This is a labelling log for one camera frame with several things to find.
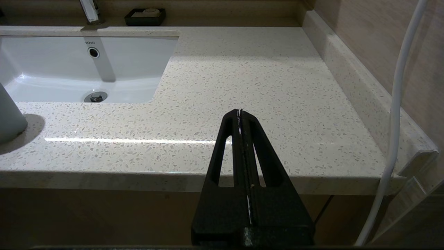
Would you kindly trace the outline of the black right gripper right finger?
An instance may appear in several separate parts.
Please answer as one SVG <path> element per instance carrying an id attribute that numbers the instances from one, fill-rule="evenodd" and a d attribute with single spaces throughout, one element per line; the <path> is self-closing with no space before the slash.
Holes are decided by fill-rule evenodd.
<path id="1" fill-rule="evenodd" d="M 314 223 L 258 119 L 241 111 L 250 225 L 246 247 L 314 245 Z"/>

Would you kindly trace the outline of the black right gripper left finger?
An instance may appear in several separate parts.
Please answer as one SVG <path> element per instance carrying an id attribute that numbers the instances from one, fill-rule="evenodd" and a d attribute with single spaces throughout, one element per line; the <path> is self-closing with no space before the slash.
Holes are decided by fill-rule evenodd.
<path id="1" fill-rule="evenodd" d="M 240 111 L 225 114 L 191 225 L 194 245 L 238 245 L 250 225 L 246 165 Z M 227 138 L 232 137 L 233 186 L 220 187 L 219 179 Z"/>

